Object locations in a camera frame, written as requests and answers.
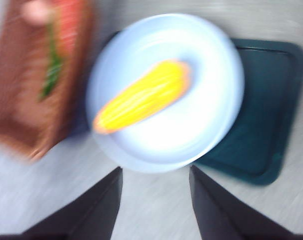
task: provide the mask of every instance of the corn on the cob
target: corn on the cob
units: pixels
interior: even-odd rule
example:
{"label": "corn on the cob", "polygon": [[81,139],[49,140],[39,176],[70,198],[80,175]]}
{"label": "corn on the cob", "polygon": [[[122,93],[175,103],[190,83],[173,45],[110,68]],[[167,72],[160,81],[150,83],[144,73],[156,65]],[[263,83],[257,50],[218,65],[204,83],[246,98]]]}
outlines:
{"label": "corn on the cob", "polygon": [[108,102],[96,115],[93,128],[110,134],[137,123],[172,104],[189,85],[186,63],[162,61]]}

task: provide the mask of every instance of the white plate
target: white plate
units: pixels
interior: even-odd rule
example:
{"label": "white plate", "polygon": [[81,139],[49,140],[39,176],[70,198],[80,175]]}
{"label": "white plate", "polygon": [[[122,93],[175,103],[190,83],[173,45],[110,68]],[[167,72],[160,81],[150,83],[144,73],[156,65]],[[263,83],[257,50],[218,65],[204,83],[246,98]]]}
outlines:
{"label": "white plate", "polygon": [[185,166],[211,150],[239,112],[244,76],[235,46],[212,23],[173,13],[140,20],[105,47],[88,84],[89,124],[103,105],[166,59],[191,66],[188,92],[124,130],[110,135],[93,133],[102,150],[122,167],[156,173]]}

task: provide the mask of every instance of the floor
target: floor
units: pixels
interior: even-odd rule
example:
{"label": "floor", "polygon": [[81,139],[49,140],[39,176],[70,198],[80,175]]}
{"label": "floor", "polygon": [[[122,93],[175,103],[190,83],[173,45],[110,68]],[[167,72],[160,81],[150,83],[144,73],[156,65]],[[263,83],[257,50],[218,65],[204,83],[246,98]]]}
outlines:
{"label": "floor", "polygon": [[[233,38],[292,42],[303,48],[303,0],[100,0],[101,43],[115,31],[147,16],[194,14]],[[3,5],[0,1],[0,17]],[[27,165],[0,147],[0,233],[19,233],[75,199],[117,165],[82,131]],[[227,190],[295,233],[303,234],[303,91],[278,179],[255,186],[201,166]],[[112,240],[200,240],[189,189],[189,167],[163,174],[125,169]]]}

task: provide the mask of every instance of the green vegetable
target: green vegetable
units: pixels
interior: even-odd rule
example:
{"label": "green vegetable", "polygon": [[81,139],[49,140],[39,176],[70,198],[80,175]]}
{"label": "green vegetable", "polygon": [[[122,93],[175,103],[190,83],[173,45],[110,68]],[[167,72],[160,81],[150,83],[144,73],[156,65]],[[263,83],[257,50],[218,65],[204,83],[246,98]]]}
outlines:
{"label": "green vegetable", "polygon": [[54,33],[54,21],[47,26],[49,35],[49,66],[47,69],[46,81],[40,94],[40,100],[44,99],[53,90],[60,76],[60,72],[63,66],[63,58],[57,53],[55,33]]}

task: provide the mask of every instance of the tray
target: tray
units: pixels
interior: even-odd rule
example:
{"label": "tray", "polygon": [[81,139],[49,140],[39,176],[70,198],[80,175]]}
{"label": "tray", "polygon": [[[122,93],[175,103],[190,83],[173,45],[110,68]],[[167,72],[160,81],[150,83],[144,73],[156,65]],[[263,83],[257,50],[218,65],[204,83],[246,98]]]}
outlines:
{"label": "tray", "polygon": [[292,43],[232,39],[245,74],[239,115],[225,138],[196,162],[258,185],[282,167],[303,83],[303,50]]}

